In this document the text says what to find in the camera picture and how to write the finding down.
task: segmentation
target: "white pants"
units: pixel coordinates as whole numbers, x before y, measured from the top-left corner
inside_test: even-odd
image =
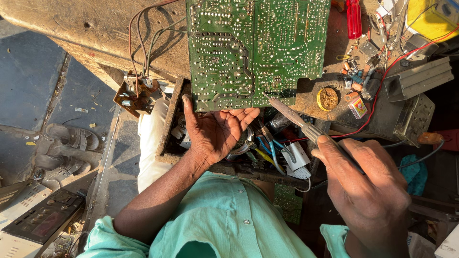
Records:
[[[145,190],[154,181],[164,175],[171,164],[155,160],[156,150],[162,135],[164,119],[169,109],[169,101],[159,99],[151,115],[140,115],[137,133],[140,136],[140,172],[137,177],[139,193]]]

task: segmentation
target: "mint green shirt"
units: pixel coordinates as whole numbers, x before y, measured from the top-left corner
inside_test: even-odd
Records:
[[[205,172],[151,245],[118,234],[106,216],[97,220],[86,252],[78,258],[315,257],[279,209],[252,181]],[[334,258],[349,257],[344,249],[347,230],[321,226]]]

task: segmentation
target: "green circuit board under bench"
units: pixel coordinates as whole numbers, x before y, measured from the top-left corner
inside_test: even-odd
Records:
[[[187,0],[195,112],[295,104],[322,77],[330,0]]]

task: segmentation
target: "red screwdriver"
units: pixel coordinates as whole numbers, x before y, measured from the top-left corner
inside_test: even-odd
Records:
[[[359,0],[347,0],[347,37],[358,39],[362,36]]]

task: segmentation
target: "man's left hand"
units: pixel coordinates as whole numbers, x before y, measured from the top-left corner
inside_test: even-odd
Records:
[[[193,113],[189,95],[183,95],[186,129],[191,139],[189,152],[207,168],[223,159],[240,139],[242,132],[260,113],[259,108]]]

